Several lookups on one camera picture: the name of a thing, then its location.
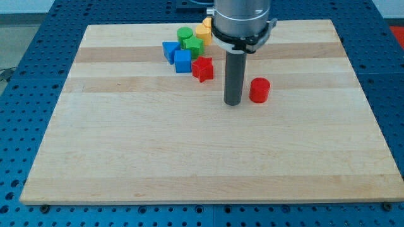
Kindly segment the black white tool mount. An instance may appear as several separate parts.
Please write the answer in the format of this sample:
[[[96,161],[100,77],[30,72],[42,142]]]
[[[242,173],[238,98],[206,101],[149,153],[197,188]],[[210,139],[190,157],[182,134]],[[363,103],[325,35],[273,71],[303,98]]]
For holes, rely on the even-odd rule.
[[[215,43],[227,52],[232,54],[254,54],[268,41],[271,30],[276,27],[277,22],[276,18],[267,21],[261,32],[250,37],[231,37],[221,32],[214,25],[212,25],[211,33]]]

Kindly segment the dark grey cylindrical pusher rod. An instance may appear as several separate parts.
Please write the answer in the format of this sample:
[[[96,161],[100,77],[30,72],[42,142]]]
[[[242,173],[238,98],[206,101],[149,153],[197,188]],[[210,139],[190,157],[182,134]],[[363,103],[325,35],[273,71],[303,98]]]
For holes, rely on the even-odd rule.
[[[226,52],[224,102],[230,106],[240,104],[244,84],[247,54]]]

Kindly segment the yellow block behind arm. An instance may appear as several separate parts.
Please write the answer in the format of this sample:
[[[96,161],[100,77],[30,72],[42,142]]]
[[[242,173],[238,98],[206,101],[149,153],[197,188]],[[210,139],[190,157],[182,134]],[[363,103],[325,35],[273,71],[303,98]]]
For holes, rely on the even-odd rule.
[[[211,28],[211,17],[206,17],[203,21],[202,24],[205,28]]]

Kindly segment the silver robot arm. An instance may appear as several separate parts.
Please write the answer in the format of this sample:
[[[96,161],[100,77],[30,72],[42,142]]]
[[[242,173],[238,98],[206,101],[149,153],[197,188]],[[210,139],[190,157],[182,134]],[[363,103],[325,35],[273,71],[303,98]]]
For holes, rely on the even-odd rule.
[[[226,51],[224,102],[240,104],[247,55],[269,39],[277,19],[270,18],[270,0],[214,0],[207,10],[214,42]]]

